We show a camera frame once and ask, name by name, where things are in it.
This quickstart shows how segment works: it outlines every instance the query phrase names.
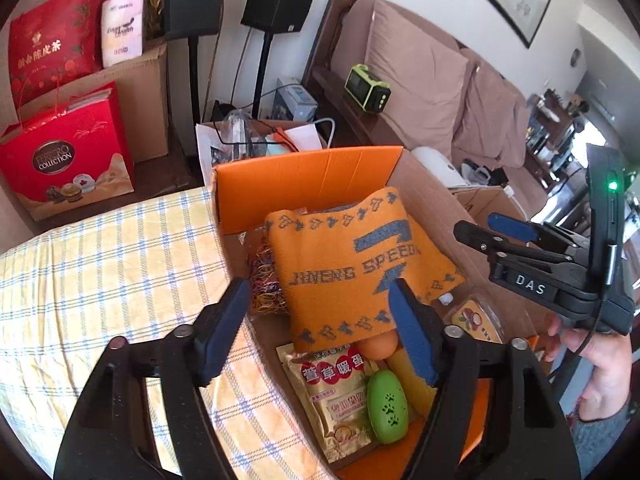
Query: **gift box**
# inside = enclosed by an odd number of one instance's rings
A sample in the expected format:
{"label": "gift box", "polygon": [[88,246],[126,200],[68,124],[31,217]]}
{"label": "gift box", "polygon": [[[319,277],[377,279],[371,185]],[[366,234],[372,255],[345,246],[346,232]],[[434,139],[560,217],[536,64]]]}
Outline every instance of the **gift box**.
{"label": "gift box", "polygon": [[115,84],[10,126],[0,170],[36,221],[133,192]]}
{"label": "gift box", "polygon": [[49,0],[11,22],[9,77],[16,108],[102,68],[104,1]]}

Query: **yellow checkered blanket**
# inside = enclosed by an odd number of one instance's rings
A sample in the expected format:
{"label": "yellow checkered blanket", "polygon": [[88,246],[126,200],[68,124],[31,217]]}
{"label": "yellow checkered blanket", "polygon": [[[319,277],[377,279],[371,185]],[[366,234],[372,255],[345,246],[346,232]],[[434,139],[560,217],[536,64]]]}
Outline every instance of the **yellow checkered blanket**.
{"label": "yellow checkered blanket", "polygon": [[[215,303],[229,275],[210,191],[148,200],[55,229],[0,256],[0,410],[50,476],[84,383],[116,335],[165,336]],[[179,473],[159,380],[148,380],[162,466]],[[240,479],[332,478],[244,323],[201,390]]]}

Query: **orange ball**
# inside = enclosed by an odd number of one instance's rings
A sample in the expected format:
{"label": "orange ball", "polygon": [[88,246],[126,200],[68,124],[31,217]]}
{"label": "orange ball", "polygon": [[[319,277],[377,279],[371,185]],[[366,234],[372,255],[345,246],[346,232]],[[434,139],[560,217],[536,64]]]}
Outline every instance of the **orange ball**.
{"label": "orange ball", "polygon": [[390,330],[362,341],[356,341],[353,346],[370,361],[382,361],[382,359],[391,357],[398,348],[398,331]]}

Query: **yellow foil package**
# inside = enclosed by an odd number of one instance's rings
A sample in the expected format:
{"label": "yellow foil package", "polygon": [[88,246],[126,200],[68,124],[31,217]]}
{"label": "yellow foil package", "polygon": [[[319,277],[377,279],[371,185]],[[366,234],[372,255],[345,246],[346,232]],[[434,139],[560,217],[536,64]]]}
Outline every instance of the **yellow foil package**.
{"label": "yellow foil package", "polygon": [[378,366],[350,345],[307,354],[277,348],[327,460],[335,462],[375,440],[367,413],[367,380]]}

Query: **beige pillow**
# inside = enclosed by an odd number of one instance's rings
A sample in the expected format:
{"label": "beige pillow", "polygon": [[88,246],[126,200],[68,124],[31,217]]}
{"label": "beige pillow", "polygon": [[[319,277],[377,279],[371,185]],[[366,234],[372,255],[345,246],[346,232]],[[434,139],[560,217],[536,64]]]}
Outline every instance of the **beige pillow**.
{"label": "beige pillow", "polygon": [[498,158],[502,154],[499,166],[521,166],[527,128],[526,124],[522,127],[526,115],[524,97],[473,50],[463,48],[460,53],[475,68],[466,91],[462,124],[453,146],[488,158]]}
{"label": "beige pillow", "polygon": [[[340,38],[338,38],[334,54],[331,58],[331,71],[340,76],[344,81],[347,81],[353,65],[364,63],[373,17],[373,6],[376,1],[377,0],[357,0],[342,19]],[[420,30],[429,34],[432,38],[438,40],[444,46],[448,46],[456,52],[460,50],[456,39],[452,35],[447,34],[429,20],[393,2],[385,1],[385,3],[397,10],[402,17],[420,28]]]}
{"label": "beige pillow", "polygon": [[450,158],[468,60],[378,0],[365,63],[391,86],[383,115],[407,148]]}

